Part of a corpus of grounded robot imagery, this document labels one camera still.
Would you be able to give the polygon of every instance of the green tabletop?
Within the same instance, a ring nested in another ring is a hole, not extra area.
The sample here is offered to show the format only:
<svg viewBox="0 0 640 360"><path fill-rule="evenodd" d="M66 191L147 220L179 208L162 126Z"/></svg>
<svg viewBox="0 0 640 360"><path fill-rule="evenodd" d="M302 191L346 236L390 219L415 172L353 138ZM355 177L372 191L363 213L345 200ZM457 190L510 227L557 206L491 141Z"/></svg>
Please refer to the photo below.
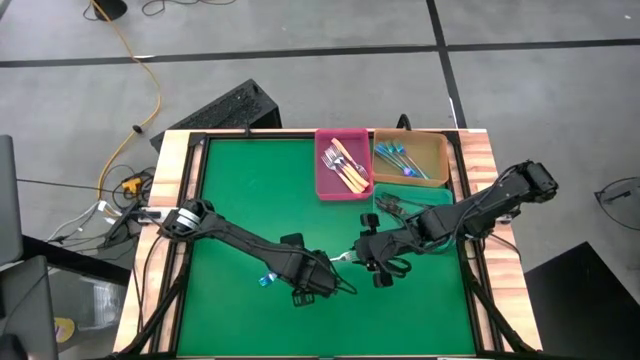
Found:
<svg viewBox="0 0 640 360"><path fill-rule="evenodd" d="M270 241L300 232L308 249L348 250L371 199L323 202L313 140L212 140L202 197L227 220ZM358 295L295 308L291 288L262 288L260 261L215 240L196 243L180 356L468 355L474 353L455 251L406 256L413 270L390 288L351 263L338 272Z"/></svg>

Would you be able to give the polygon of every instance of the brown box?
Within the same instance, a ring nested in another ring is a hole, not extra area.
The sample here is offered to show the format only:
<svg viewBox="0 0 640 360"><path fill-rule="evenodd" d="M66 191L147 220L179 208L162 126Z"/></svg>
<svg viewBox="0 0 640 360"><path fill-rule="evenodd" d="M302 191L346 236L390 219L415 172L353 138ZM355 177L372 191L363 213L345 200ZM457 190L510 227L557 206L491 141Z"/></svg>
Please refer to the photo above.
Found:
<svg viewBox="0 0 640 360"><path fill-rule="evenodd" d="M376 129L373 146L379 142L400 141L407 154L428 177L408 177L373 152L373 178L376 182L439 187L449 180L447 138L442 134L404 129Z"/></svg>

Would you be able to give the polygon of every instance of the gray floor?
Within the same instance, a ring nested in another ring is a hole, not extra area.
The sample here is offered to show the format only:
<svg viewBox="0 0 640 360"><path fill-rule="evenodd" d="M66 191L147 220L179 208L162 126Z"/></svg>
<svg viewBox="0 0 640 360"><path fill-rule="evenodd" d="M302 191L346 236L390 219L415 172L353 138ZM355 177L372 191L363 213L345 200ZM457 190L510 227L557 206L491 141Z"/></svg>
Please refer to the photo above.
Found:
<svg viewBox="0 0 640 360"><path fill-rule="evenodd" d="M128 1L128 13L117 20L141 55L435 43L427 7L419 0L168 4L152 18L140 13L143 3ZM632 0L436 3L448 44L640 37L640 4ZM125 56L106 24L82 18L86 4L13 0L0 19L0 61ZM556 199L523 207L514 223L525 270L589 241L640 300L638 234L612 223L593 199L606 183L640 172L640 48L450 56L467 123L489 130L499 167L527 158L542 161L560 184ZM165 104L149 135L248 78L280 105L286 127L393 126L403 112L415 127L454 126L436 53L151 66ZM136 65L0 69L0 88L0 133L14 137L18 175L45 181L94 185L130 126L154 105L153 85ZM141 139L117 162L142 169L156 158ZM124 175L115 173L107 187ZM21 183L19 190L25 233L36 237L79 215L95 197L91 190L36 184ZM84 233L107 226L98 219ZM124 256L118 263L131 261ZM113 336L76 347L65 358L104 355Z"/></svg>

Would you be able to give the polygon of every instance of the black line on floor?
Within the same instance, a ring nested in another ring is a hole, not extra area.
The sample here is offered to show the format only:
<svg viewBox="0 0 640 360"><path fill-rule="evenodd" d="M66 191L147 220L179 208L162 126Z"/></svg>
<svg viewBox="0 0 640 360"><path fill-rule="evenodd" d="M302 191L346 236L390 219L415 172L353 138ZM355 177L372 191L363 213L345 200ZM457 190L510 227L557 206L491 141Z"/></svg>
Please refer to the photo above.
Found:
<svg viewBox="0 0 640 360"><path fill-rule="evenodd" d="M444 81L447 86L447 92L449 93L449 99L451 100L453 118L456 123L456 127L466 128L467 120L465 119L464 111L462 110L462 101L460 100L460 94L458 93L456 78L453 75L453 67L451 66L451 59L447 52L447 44L444 40L444 32L442 30L442 24L440 23L440 17L438 16L436 2L435 0L426 1L427 7L429 8L431 26L433 26L433 35L436 38L436 46L438 47L438 55L440 56L442 72L444 73Z"/></svg>
<svg viewBox="0 0 640 360"><path fill-rule="evenodd" d="M289 57L309 56L339 56L339 55L377 55L377 54L414 54L435 52L435 45L381 45L381 46L352 46L336 48L312 48L289 50L261 50L225 53L203 53L184 55L157 55L139 58L144 63L171 63L187 61L213 60L248 60L248 59L279 59ZM54 59L54 60L10 60L0 61L0 68L22 67L50 67L50 66L83 66L83 65L114 65L132 64L128 57L83 58L83 59Z"/></svg>
<svg viewBox="0 0 640 360"><path fill-rule="evenodd" d="M107 193L111 193L112 190L100 189L93 186L85 186L85 185L73 185L73 184L65 184L58 182L50 182L50 181L41 181L41 180L31 180L31 179L17 179L18 182L29 183L29 184L39 184L39 185L49 185L49 186L59 186L59 187L68 187L73 189L84 189L84 190L101 190ZM117 194L123 194L122 191L116 191Z"/></svg>
<svg viewBox="0 0 640 360"><path fill-rule="evenodd" d="M495 43L495 44L461 44L448 45L450 52L467 51L504 51L504 50L538 50L538 49L575 49L609 46L637 46L640 39L611 39L611 40L576 40L576 41L538 41L525 43Z"/></svg>
<svg viewBox="0 0 640 360"><path fill-rule="evenodd" d="M11 0L4 0L2 1L2 3L0 3L0 20L2 20L2 15L4 15L4 13L7 11L10 3Z"/></svg>

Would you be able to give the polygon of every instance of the pink container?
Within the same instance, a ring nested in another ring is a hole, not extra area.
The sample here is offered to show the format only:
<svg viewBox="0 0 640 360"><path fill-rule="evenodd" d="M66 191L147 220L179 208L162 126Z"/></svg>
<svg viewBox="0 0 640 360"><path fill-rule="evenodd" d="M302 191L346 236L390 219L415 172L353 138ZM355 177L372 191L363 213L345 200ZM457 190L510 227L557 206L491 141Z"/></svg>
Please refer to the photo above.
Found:
<svg viewBox="0 0 640 360"><path fill-rule="evenodd" d="M358 164L364 166L369 174L369 186L360 194L354 194L340 180L335 171L330 170L322 159L324 151L331 144L331 139L340 140ZM364 200L373 192L373 176L371 170L371 146L367 129L318 129L315 134L316 193L320 200L346 201Z"/></svg>

